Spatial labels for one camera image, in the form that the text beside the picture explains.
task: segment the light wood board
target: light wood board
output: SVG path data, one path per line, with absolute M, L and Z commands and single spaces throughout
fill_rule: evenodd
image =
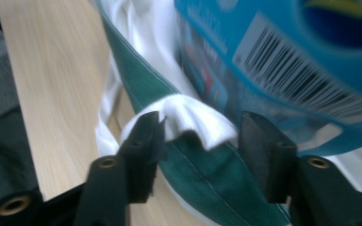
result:
M 0 18 L 46 200 L 83 183 L 98 157 L 94 137 L 108 45 L 100 17 L 87 0 L 0 0 Z M 123 92 L 110 127 L 118 135 L 133 115 Z M 132 225 L 202 225 L 158 173 L 155 196 L 132 206 Z

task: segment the label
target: label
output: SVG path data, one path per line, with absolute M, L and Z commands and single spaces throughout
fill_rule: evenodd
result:
M 362 95 L 331 78 L 257 13 L 233 55 L 254 84 L 285 103 L 345 123 L 362 121 Z

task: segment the white fabric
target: white fabric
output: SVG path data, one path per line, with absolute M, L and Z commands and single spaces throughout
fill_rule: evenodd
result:
M 148 112 L 158 111 L 159 120 L 165 120 L 165 140 L 178 138 L 183 132 L 194 131 L 205 150 L 230 141 L 238 146 L 238 132 L 225 116 L 189 96 L 175 94 L 147 106 L 123 129 L 122 143 L 128 137 L 137 119 Z
M 105 9 L 102 13 L 106 14 L 149 64 L 180 92 L 199 98 L 175 60 L 177 48 L 172 0 L 101 0 L 100 3 Z M 122 86 L 116 63 L 110 54 L 109 72 L 95 128 L 96 142 L 101 156 L 114 154 L 119 148 L 118 142 L 107 128 L 107 121 Z

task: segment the black fabric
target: black fabric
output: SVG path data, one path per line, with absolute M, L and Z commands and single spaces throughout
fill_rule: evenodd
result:
M 38 189 L 37 176 L 17 107 L 0 117 L 0 199 L 17 191 Z

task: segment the green bag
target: green bag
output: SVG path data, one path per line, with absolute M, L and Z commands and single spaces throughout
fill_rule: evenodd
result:
M 147 13 L 154 11 L 152 4 L 163 3 L 121 2 L 97 0 L 96 5 L 102 15 L 123 86 L 135 111 L 140 112 L 158 99 L 180 91 L 136 51 L 112 22 L 115 17 L 112 13 L 116 10 L 111 4 L 117 5 L 117 13 L 124 13 L 127 4 L 134 4 L 134 13 Z M 197 136 L 186 133 L 167 143 L 167 148 L 168 161 L 159 164 L 164 176 L 172 189 L 205 217 L 221 225 L 290 224 L 288 212 L 282 204 L 268 204 L 265 201 L 250 171 L 231 144 L 223 144 L 206 152 Z

